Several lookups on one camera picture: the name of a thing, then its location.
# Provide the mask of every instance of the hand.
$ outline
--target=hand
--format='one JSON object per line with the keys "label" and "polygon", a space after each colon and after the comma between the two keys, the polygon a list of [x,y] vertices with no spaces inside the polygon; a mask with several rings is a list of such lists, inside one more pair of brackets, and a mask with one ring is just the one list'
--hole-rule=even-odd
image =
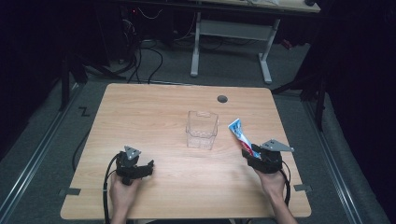
{"label": "hand", "polygon": [[264,174],[254,170],[262,182],[262,190],[268,197],[283,200],[283,188],[285,188],[285,178],[280,172],[273,174]]}
{"label": "hand", "polygon": [[122,179],[117,174],[111,175],[111,189],[110,198],[113,204],[112,224],[126,223],[128,211],[134,203],[137,188],[139,187],[141,179],[133,180],[131,186],[122,184]]}
{"label": "hand", "polygon": [[283,201],[283,189],[285,188],[285,177],[280,172],[264,174],[254,170],[262,182],[262,190],[269,197],[278,224],[297,223],[289,208]]}

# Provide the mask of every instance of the clear plastic container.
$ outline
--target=clear plastic container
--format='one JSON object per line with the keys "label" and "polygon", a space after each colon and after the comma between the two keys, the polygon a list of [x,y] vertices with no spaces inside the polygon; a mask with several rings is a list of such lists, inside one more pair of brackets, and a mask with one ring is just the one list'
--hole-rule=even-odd
{"label": "clear plastic container", "polygon": [[189,111],[187,120],[187,147],[211,149],[218,134],[219,115],[210,112]]}

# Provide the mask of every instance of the desk leg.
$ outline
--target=desk leg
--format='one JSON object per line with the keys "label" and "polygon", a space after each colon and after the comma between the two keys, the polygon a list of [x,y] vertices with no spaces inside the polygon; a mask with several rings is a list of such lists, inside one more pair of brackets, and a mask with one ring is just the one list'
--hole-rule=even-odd
{"label": "desk leg", "polygon": [[279,23],[280,23],[280,19],[276,19],[274,22],[274,25],[271,29],[270,36],[267,40],[267,45],[265,47],[265,51],[264,51],[264,53],[259,54],[260,65],[262,66],[262,75],[264,76],[264,81],[267,84],[272,83],[271,74],[270,74],[270,71],[268,70],[267,57],[268,57],[268,53],[270,52],[271,46],[274,42],[274,38],[275,38],[277,27],[279,26]]}
{"label": "desk leg", "polygon": [[197,12],[197,22],[195,27],[195,43],[194,52],[192,53],[191,62],[191,76],[198,76],[198,66],[199,66],[199,36],[201,32],[201,12]]}

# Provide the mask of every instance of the wooden table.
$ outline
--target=wooden table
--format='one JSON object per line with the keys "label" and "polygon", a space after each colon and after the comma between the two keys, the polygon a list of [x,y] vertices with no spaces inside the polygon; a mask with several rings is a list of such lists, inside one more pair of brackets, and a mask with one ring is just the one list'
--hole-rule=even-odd
{"label": "wooden table", "polygon": [[304,0],[278,0],[278,5],[274,4],[271,0],[251,0],[252,5],[249,4],[248,0],[200,0],[199,2],[208,3],[219,3],[219,4],[229,4],[237,5],[241,7],[266,7],[279,10],[290,10],[290,11],[300,11],[300,12],[314,12],[319,13],[320,7],[318,4],[314,4],[309,7]]}
{"label": "wooden table", "polygon": [[[227,96],[228,102],[218,102],[219,95]],[[211,150],[187,147],[189,110],[219,115]],[[70,185],[81,192],[66,196],[62,218],[104,218],[106,168],[124,146],[142,151],[138,165],[155,161],[155,171],[144,178],[129,218],[272,217],[260,180],[228,129],[237,118],[252,143],[275,138],[289,144],[268,89],[110,84]],[[293,188],[302,181],[292,153],[282,157],[291,170],[290,211],[308,217],[305,192]]]}

